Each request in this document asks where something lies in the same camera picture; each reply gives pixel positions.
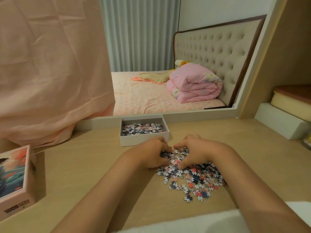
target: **folded blanket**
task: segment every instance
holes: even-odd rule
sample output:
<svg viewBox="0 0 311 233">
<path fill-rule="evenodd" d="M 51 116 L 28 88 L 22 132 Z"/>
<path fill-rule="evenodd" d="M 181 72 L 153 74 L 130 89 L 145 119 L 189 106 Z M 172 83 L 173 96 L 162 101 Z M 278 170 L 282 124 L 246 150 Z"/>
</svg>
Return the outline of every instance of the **folded blanket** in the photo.
<svg viewBox="0 0 311 233">
<path fill-rule="evenodd" d="M 212 100 L 222 89 L 222 81 L 211 70 L 195 63 L 181 66 L 169 78 L 166 87 L 180 103 Z"/>
<path fill-rule="evenodd" d="M 156 84 L 163 84 L 169 80 L 169 74 L 158 73 L 140 73 L 139 77 L 132 78 L 133 81 L 151 82 Z"/>
</svg>

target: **pink bed sheet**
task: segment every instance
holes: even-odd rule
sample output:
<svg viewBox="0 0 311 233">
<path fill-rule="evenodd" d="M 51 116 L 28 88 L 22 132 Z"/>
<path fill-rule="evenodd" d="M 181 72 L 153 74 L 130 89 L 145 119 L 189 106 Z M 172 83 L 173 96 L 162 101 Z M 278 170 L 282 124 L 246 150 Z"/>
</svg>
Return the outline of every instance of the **pink bed sheet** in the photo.
<svg viewBox="0 0 311 233">
<path fill-rule="evenodd" d="M 111 73 L 116 101 L 114 115 L 167 113 L 224 106 L 219 99 L 181 104 L 169 93 L 165 84 L 132 81 L 131 78 L 137 77 L 139 73 L 142 72 Z"/>
</svg>

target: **headboard trim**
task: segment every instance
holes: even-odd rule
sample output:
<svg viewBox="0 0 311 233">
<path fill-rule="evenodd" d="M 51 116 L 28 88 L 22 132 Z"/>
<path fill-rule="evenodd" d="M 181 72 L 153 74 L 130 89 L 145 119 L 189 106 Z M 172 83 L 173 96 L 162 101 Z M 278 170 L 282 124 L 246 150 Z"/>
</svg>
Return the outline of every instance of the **headboard trim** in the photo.
<svg viewBox="0 0 311 233">
<path fill-rule="evenodd" d="M 243 82 L 243 79 L 245 77 L 246 71 L 248 69 L 248 66 L 250 64 L 251 58 L 253 56 L 259 35 L 261 33 L 264 21 L 265 21 L 266 15 L 259 15 L 259 16 L 255 16 L 255 17 L 251 17 L 251 18 L 246 18 L 246 19 L 239 19 L 239 20 L 234 20 L 234 21 L 230 21 L 230 22 L 225 22 L 225 23 L 219 23 L 219 24 L 214 24 L 214 25 L 210 25 L 210 26 L 206 26 L 206 27 L 201 27 L 201 28 L 194 28 L 194 29 L 190 29 L 190 30 L 185 30 L 185 31 L 177 31 L 175 32 L 175 34 L 173 35 L 173 57 L 174 57 L 174 62 L 175 62 L 175 36 L 178 33 L 185 33 L 185 32 L 190 32 L 190 31 L 196 31 L 196 30 L 201 30 L 201 29 L 207 29 L 207 28 L 214 28 L 214 27 L 220 27 L 220 26 L 225 26 L 225 25 L 230 25 L 230 24 L 236 24 L 236 23 L 243 23 L 243 22 L 249 22 L 249 21 L 254 21 L 254 20 L 261 20 L 256 32 L 254 34 L 253 40 L 251 42 L 247 57 L 245 59 L 245 62 L 243 64 L 242 70 L 240 72 L 240 75 L 238 77 L 238 80 L 236 81 L 235 84 L 235 88 L 232 92 L 230 101 L 228 103 L 228 107 L 232 107 L 232 105 L 235 102 L 235 99 L 238 95 L 239 89 L 241 87 L 241 84 Z"/>
</svg>

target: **light blue curtain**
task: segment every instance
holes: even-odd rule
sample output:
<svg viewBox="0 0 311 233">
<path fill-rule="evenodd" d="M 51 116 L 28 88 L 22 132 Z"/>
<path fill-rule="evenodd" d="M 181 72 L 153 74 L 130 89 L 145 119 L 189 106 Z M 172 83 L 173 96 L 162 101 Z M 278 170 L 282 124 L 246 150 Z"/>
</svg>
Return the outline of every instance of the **light blue curtain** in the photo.
<svg viewBox="0 0 311 233">
<path fill-rule="evenodd" d="M 180 0 L 100 0 L 112 72 L 173 68 Z"/>
</svg>

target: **tufted headboard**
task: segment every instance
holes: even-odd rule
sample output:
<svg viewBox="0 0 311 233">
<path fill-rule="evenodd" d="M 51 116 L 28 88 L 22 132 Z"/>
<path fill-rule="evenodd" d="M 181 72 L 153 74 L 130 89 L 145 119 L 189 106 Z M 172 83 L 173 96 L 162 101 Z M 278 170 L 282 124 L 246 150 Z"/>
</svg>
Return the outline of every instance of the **tufted headboard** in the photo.
<svg viewBox="0 0 311 233">
<path fill-rule="evenodd" d="M 266 15 L 176 32 L 175 60 L 198 63 L 222 81 L 219 99 L 231 107 L 247 71 Z"/>
</svg>

